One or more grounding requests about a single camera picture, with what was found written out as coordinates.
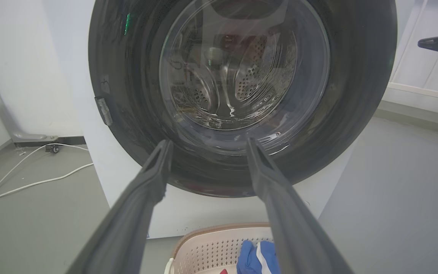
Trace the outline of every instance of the blue clothing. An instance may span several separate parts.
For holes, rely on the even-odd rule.
[[[238,264],[236,265],[238,274],[261,274],[261,263],[256,257],[256,249],[252,242],[243,242]]]
[[[254,247],[251,241],[244,241],[236,270],[238,274],[280,274],[275,244],[262,241]]]

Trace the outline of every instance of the white cable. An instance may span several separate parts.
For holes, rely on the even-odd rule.
[[[85,149],[85,148],[82,148],[82,147],[78,147],[78,146],[72,146],[72,145],[67,145],[67,144],[60,144],[60,143],[50,143],[50,144],[52,144],[52,145],[60,145],[60,146],[68,146],[68,147],[75,147],[75,148],[80,148],[80,149],[83,149],[83,150],[87,150],[87,151],[89,151],[89,149]],[[30,154],[28,154],[25,158],[23,158],[23,160],[21,160],[16,166],[14,166],[4,177],[3,177],[3,179],[1,179],[0,180],[0,184],[6,179],[6,177],[15,169],[15,168],[17,168],[24,160],[26,160],[26,158],[28,158],[29,156],[31,156],[31,154],[33,154],[33,153],[35,153],[35,152],[37,152],[38,150],[40,150],[40,149],[42,149],[42,148],[44,148],[46,145],[44,145],[44,146],[41,146],[41,147],[39,147],[39,148],[37,148],[37,149],[35,149],[34,151],[32,151]]]
[[[22,186],[22,187],[19,187],[19,188],[17,188],[17,189],[13,189],[12,191],[8,191],[8,192],[5,192],[5,193],[3,193],[3,194],[0,194],[0,198],[3,197],[3,196],[9,195],[9,194],[15,193],[15,192],[17,192],[17,191],[20,191],[20,190],[23,190],[23,189],[26,189],[26,188],[29,188],[29,187],[35,186],[35,185],[39,185],[39,184],[43,184],[43,183],[47,183],[47,182],[52,182],[52,181],[56,181],[56,180],[63,179],[63,178],[65,178],[65,177],[68,177],[68,176],[70,176],[70,175],[76,173],[77,171],[79,171],[79,170],[81,170],[81,169],[83,169],[83,168],[86,168],[86,167],[88,167],[88,166],[92,166],[92,165],[94,165],[94,163],[90,163],[90,164],[87,164],[87,165],[83,165],[83,166],[79,167],[78,169],[73,170],[73,171],[67,173],[66,175],[63,175],[63,176],[60,176],[60,177],[57,177],[57,178],[48,179],[48,180],[44,180],[44,181],[40,181],[40,182],[36,182],[36,183],[33,183],[33,184],[29,184],[29,185],[26,185],[26,186]]]

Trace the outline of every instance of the washing machine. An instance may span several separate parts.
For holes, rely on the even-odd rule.
[[[379,104],[394,0],[68,2],[57,51],[110,206],[163,139],[175,144],[149,237],[267,221],[253,137],[319,217]]]

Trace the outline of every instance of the beige plastic basket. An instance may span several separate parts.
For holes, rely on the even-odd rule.
[[[165,274],[236,274],[243,241],[273,242],[269,223],[243,223],[199,229],[175,247]]]

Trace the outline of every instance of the washing machine door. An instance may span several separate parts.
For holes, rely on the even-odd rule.
[[[394,0],[97,0],[89,66],[101,116],[137,163],[170,139],[170,184],[243,197],[247,137],[292,183],[356,139],[396,40]]]

